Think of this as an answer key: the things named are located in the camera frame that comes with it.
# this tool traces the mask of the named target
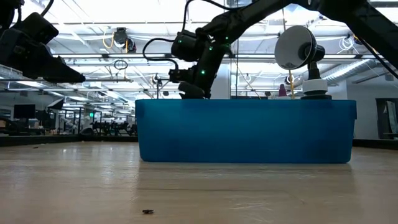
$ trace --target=ceiling light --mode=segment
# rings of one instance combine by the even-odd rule
[[[82,108],[83,105],[71,105],[71,104],[68,104],[68,103],[64,103],[63,106],[66,106],[66,107]]]
[[[275,58],[275,55],[271,54],[239,54],[238,58]]]
[[[100,76],[95,76],[95,78],[109,78],[112,77],[112,75],[100,75]]]
[[[73,89],[43,89],[43,91],[75,91]]]
[[[110,103],[107,102],[94,102],[94,103],[87,103],[87,104],[91,104],[91,105],[109,105]],[[128,105],[127,103],[112,103],[113,105]]]
[[[361,57],[362,59],[375,59],[375,57],[373,55],[363,55]]]
[[[356,55],[325,55],[326,59],[331,59],[331,58],[337,58],[337,59],[343,59],[343,58],[355,58]]]
[[[45,85],[43,85],[43,84],[41,84],[41,83],[38,83],[38,82],[19,81],[19,82],[17,82],[17,83],[23,84],[23,85],[27,85],[27,86],[31,86],[31,87],[37,87],[37,88],[46,87]]]
[[[79,108],[62,108],[63,110],[79,110]]]
[[[28,89],[28,88],[15,88],[7,89],[8,91],[40,91],[39,89]]]
[[[49,93],[51,93],[51,94],[53,94],[53,95],[55,95],[55,96],[64,97],[64,95],[62,95],[62,94],[59,94],[59,93],[56,93],[56,92],[52,92],[52,91],[50,91]]]
[[[83,102],[73,102],[73,103],[65,103],[63,104],[64,106],[82,106],[88,103],[83,103]]]
[[[115,99],[119,98],[119,95],[113,91],[107,91],[107,92],[105,92],[105,94],[107,94],[108,96],[115,98]]]
[[[69,98],[77,101],[88,101],[89,99],[80,96],[68,96]]]
[[[102,58],[101,54],[60,54],[53,57],[61,56],[61,58]]]
[[[329,41],[329,40],[340,40],[347,36],[340,36],[340,37],[316,37],[317,41]]]
[[[80,88],[77,91],[103,91],[104,89],[87,89],[87,88]]]

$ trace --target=table surface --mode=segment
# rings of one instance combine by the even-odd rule
[[[0,223],[380,224],[397,211],[398,151],[259,165],[142,162],[131,142],[0,147]]]

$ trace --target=ceiling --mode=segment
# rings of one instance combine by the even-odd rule
[[[229,6],[229,0],[215,0]],[[396,10],[398,1],[383,1],[386,5],[378,4],[377,9],[394,22],[398,22]],[[40,12],[46,6],[48,0],[26,0],[22,8],[22,18],[31,12]],[[115,91],[117,96],[134,102],[139,98],[153,97],[154,92],[144,92],[143,89],[154,89],[152,77],[158,74],[161,78],[167,78],[169,69],[173,66],[168,62],[147,62],[142,57],[123,58],[129,66],[125,70],[118,71],[113,63],[117,58],[78,58],[78,54],[123,54],[123,50],[113,45],[110,49],[104,46],[111,45],[112,33],[117,27],[125,27],[130,38],[137,46],[137,53],[142,52],[144,44],[154,37],[173,39],[182,28],[183,10],[186,0],[57,0],[45,18],[59,31],[48,46],[53,54],[67,54],[67,64],[75,70],[86,75],[87,79],[100,79],[98,82],[88,82],[79,85],[61,84],[53,86],[43,82],[48,89],[59,88],[107,88],[107,89],[133,89],[134,91]],[[224,10],[203,1],[193,1],[188,8],[187,29],[194,31],[212,20]],[[331,21],[321,17],[318,12],[308,11],[302,7],[290,5],[282,11],[270,15],[263,21],[250,27],[242,37],[232,45],[235,54],[273,54],[277,37],[283,33],[283,19],[286,20],[286,28],[295,25],[307,26],[317,38],[318,44],[324,46],[328,55],[368,54],[369,52],[347,39],[350,34],[348,27],[340,22]],[[170,53],[170,43],[154,42],[148,47],[149,54]],[[223,63],[231,64],[232,79],[236,79],[236,62],[225,60]],[[344,63],[344,60],[331,63],[320,62],[320,70],[327,70]],[[180,68],[188,68],[193,64],[178,61]],[[277,88],[284,82],[288,71],[281,69],[274,61],[246,60],[239,62],[238,88]],[[292,71],[295,77],[305,73],[306,68]],[[168,83],[163,87],[170,90],[169,96],[163,98],[179,98],[177,85]],[[68,95],[67,91],[54,91],[58,94]],[[89,99],[100,100],[97,93],[84,94]]]

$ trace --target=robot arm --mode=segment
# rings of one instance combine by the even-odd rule
[[[42,15],[34,12],[21,21],[24,0],[0,0],[0,64],[14,68],[31,79],[43,77],[52,83],[80,83],[85,77],[74,71],[58,57],[54,58],[47,44],[58,35],[58,30],[44,19],[53,0]],[[19,19],[12,26],[15,10]]]
[[[188,62],[198,62],[189,70],[170,71],[174,80],[189,80],[180,84],[180,90],[185,91],[182,97],[210,98],[210,88],[230,43],[255,23],[292,3],[344,22],[357,36],[398,67],[395,56],[398,52],[398,27],[366,0],[253,0],[246,7],[216,16],[195,33],[183,30],[177,34],[172,54]]]

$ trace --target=blue plastic bin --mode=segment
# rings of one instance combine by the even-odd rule
[[[346,163],[350,100],[137,100],[141,158],[151,162]]]

